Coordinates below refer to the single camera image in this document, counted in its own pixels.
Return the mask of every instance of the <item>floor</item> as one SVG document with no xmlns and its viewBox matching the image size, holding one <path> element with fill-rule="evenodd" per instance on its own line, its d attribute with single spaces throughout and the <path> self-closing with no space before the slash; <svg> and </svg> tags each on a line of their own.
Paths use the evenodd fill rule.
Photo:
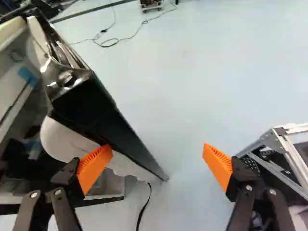
<svg viewBox="0 0 308 231">
<path fill-rule="evenodd" d="M 116 25 L 100 41 L 129 37 L 160 13 L 142 14 L 137 1 L 114 10 Z M 170 175 L 154 184 L 141 231 L 224 230 L 232 207 L 202 160 L 203 143 L 233 155 L 269 127 L 307 122 L 307 10 L 305 0 L 182 0 L 131 40 L 72 45 Z M 112 22 L 108 8 L 54 26 L 74 43 Z M 122 202 L 78 209 L 84 230 L 135 230 L 149 189 L 130 186 Z"/>
</svg>

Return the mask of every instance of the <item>gray metal structure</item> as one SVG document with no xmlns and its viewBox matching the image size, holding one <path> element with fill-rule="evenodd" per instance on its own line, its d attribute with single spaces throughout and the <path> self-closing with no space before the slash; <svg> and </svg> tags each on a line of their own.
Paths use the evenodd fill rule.
<svg viewBox="0 0 308 231">
<path fill-rule="evenodd" d="M 273 127 L 240 151 L 236 157 L 249 156 L 308 201 L 308 166 L 291 139 L 291 136 L 305 132 L 308 132 L 308 123 Z M 287 176 L 290 174 L 289 169 L 284 169 L 272 161 L 263 160 L 262 158 L 266 156 L 257 156 L 253 153 L 261 149 L 273 150 L 283 155 L 299 184 Z"/>
</svg>

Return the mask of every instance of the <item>wire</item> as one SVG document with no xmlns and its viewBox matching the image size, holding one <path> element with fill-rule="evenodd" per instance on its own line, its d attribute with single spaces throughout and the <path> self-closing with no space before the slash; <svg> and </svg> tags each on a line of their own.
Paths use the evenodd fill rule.
<svg viewBox="0 0 308 231">
<path fill-rule="evenodd" d="M 90 39 L 90 38 L 87 38 L 87 39 L 84 39 L 84 40 L 79 41 L 79 42 L 70 43 L 69 45 L 73 45 L 73 44 L 82 43 L 82 42 L 87 41 L 87 40 L 90 40 L 90 41 L 95 41 L 95 40 L 98 40 L 98 39 L 101 37 L 101 35 L 102 35 L 103 33 L 106 33 L 109 29 L 111 29 L 111 28 L 112 28 L 112 27 L 116 24 L 116 14 L 115 14 L 115 9 L 114 9 L 114 7 L 113 7 L 113 6 L 111 7 L 111 9 L 112 9 L 112 12 L 113 12 L 114 21 L 110 24 L 110 26 L 108 26 L 107 28 L 105 28 L 105 29 L 101 30 L 101 31 L 100 31 L 100 33 L 96 34 L 94 38 L 91 38 L 91 39 Z"/>
<path fill-rule="evenodd" d="M 149 18 L 149 19 L 146 19 L 146 20 L 142 21 L 141 24 L 140 24 L 140 26 L 137 28 L 137 30 L 135 31 L 135 33 L 134 33 L 133 35 L 131 35 L 131 36 L 127 37 L 127 38 L 120 38 L 120 39 L 119 39 L 119 38 L 110 38 L 110 39 L 107 39 L 107 40 L 105 40 L 105 41 L 103 41 L 103 42 L 98 43 L 98 42 L 96 42 L 96 40 L 98 40 L 98 39 L 100 38 L 102 32 L 107 32 L 108 29 L 110 29 L 111 27 L 113 27 L 113 26 L 116 24 L 116 14 L 115 14 L 115 11 L 114 11 L 114 9 L 113 9 L 113 12 L 114 12 L 114 19 L 115 19 L 115 20 L 114 20 L 114 23 L 111 25 L 111 27 L 105 29 L 106 31 L 102 30 L 101 33 L 97 34 L 94 38 L 91 38 L 91 39 L 90 39 L 90 38 L 87 38 L 87 39 L 84 39 L 84 40 L 79 41 L 79 42 L 70 43 L 70 45 L 82 43 L 82 42 L 87 41 L 87 40 L 91 40 L 92 42 L 94 42 L 95 44 L 97 44 L 97 45 L 100 46 L 100 47 L 108 48 L 108 47 L 112 47 L 112 46 L 118 44 L 120 41 L 132 39 L 132 38 L 134 38 L 134 37 L 138 34 L 138 32 L 139 32 L 139 31 L 141 30 L 141 28 L 143 27 L 143 25 L 149 23 L 149 21 L 151 21 L 151 20 L 160 18 L 160 17 L 163 16 L 164 14 L 169 13 L 169 12 L 174 11 L 174 10 L 177 9 L 176 5 L 174 5 L 172 2 L 171 2 L 170 4 L 172 4 L 172 5 L 174 6 L 173 9 L 170 9 L 170 10 L 168 10 L 168 11 L 162 12 L 160 15 L 158 15 L 158 16 L 156 16 L 156 17 Z M 114 41 L 114 42 L 111 43 L 111 44 L 109 44 L 109 45 L 104 45 L 104 44 L 106 44 L 106 43 L 108 43 L 108 42 L 111 42 L 111 41 Z"/>
<path fill-rule="evenodd" d="M 141 222 L 141 218 L 143 216 L 143 213 L 144 213 L 144 210 L 145 208 L 147 207 L 149 201 L 150 201 L 150 198 L 151 198 L 151 194 L 152 194 L 152 187 L 151 187 L 151 184 L 148 183 L 149 187 L 150 187 L 150 195 L 149 195 L 149 198 L 148 198 L 148 201 L 144 204 L 144 206 L 142 207 L 140 213 L 139 213 L 139 216 L 138 216 L 138 220 L 137 220 L 137 226 L 136 226 L 136 231 L 139 231 L 139 225 L 140 225 L 140 222 Z"/>
</svg>

